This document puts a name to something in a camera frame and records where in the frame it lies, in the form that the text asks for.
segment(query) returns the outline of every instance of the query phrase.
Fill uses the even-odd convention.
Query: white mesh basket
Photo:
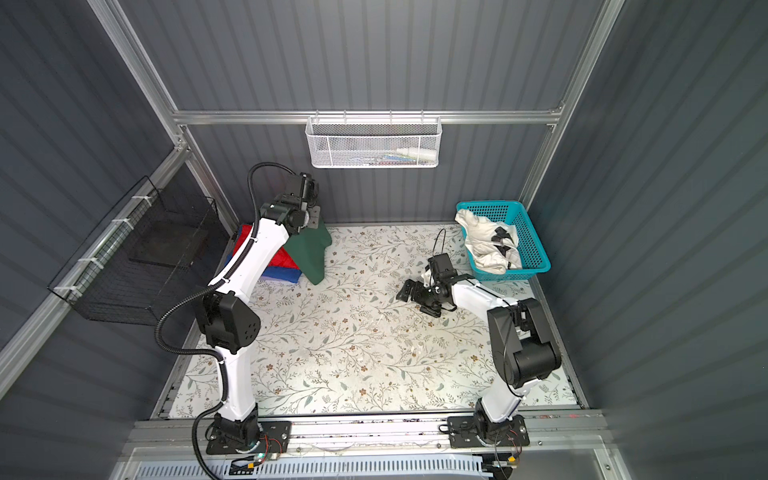
[[[312,165],[318,168],[437,167],[440,119],[414,123],[306,122]]]

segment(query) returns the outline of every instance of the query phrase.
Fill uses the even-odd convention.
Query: floral pattern
[[[445,251],[470,272],[458,225],[331,227],[326,277],[317,286],[260,281],[250,307],[261,318],[251,386],[261,415],[466,409],[493,379],[488,326],[459,309],[439,319],[395,300],[417,278],[441,228]],[[437,243],[438,251],[442,239]],[[528,282],[486,283],[517,299]],[[204,337],[200,346],[205,345]],[[195,416],[219,400],[216,366],[193,357],[170,416]],[[574,405],[562,369],[523,402]]]

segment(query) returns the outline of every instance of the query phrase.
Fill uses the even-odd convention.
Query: white bottle
[[[437,160],[437,150],[433,150],[431,148],[409,147],[409,148],[398,148],[395,151],[400,155],[405,155],[411,158],[418,158],[424,161]]]

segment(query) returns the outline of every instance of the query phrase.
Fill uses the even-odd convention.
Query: black wire basket
[[[84,318],[101,322],[156,325],[208,284],[228,240],[213,199],[158,189],[108,229],[88,249],[90,235],[48,285]]]

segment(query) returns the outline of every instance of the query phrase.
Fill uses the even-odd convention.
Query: teal plastic basket
[[[478,280],[501,281],[501,280],[527,280],[536,273],[549,271],[551,264],[547,258],[541,240],[538,239],[536,230],[534,230],[531,219],[528,218],[528,212],[525,211],[523,204],[513,200],[477,200],[472,202],[459,202],[456,204],[456,211],[467,209],[479,215],[487,217],[494,222],[503,222],[507,225],[515,225],[518,229],[518,252],[523,267],[519,270],[507,270],[507,273],[495,275],[493,273],[479,270],[475,265],[475,259],[472,254],[469,255],[469,264]],[[467,232],[462,227],[462,235],[467,237]]]

